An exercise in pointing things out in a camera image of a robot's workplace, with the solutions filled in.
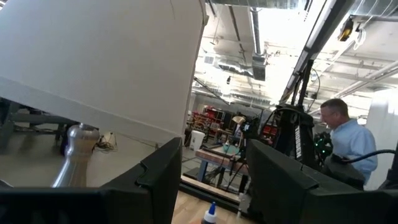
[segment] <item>wall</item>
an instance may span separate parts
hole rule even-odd
[[[202,0],[10,1],[0,13],[0,97],[167,142],[182,134],[203,8]]]
[[[383,90],[375,92],[369,110],[367,127],[376,140],[376,149],[393,149],[398,141],[398,99],[397,90]],[[377,155],[377,169],[365,186],[366,190],[376,190],[386,179],[387,171],[391,168],[394,155]]]

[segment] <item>metal pole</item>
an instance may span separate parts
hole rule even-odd
[[[88,161],[100,138],[100,132],[86,124],[68,130],[65,161],[52,187],[86,187]]]
[[[293,91],[293,96],[292,96],[292,102],[290,103],[292,106],[294,106],[294,102],[296,101],[297,93],[299,92],[300,81],[301,81],[301,78],[299,78],[299,79],[297,80],[297,83],[296,83],[296,85],[294,86],[294,91]]]
[[[313,65],[313,60],[309,60],[307,63],[307,66],[305,67],[304,73],[303,73],[303,85],[301,86],[301,92],[300,92],[300,96],[299,96],[298,102],[297,102],[297,106],[299,106],[299,107],[303,106],[305,92],[307,90],[307,84],[308,84],[308,81],[310,80],[312,65]]]

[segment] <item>black pole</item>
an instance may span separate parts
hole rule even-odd
[[[301,78],[299,78],[299,80],[296,82],[296,84],[295,84],[295,86],[294,86],[294,91],[293,91],[293,96],[292,96],[292,102],[291,102],[291,105],[292,105],[292,106],[294,106],[294,102],[296,101],[297,93],[299,92],[300,81],[301,81]]]
[[[313,60],[309,60],[303,73],[303,85],[301,86],[301,92],[297,102],[297,106],[300,108],[303,108],[305,92],[307,90],[308,81],[310,81],[312,65],[313,65]]]

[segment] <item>white trash can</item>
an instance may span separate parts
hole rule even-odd
[[[192,131],[189,148],[193,149],[194,151],[199,150],[201,143],[203,142],[203,138],[205,138],[205,133],[201,133],[200,131]]]

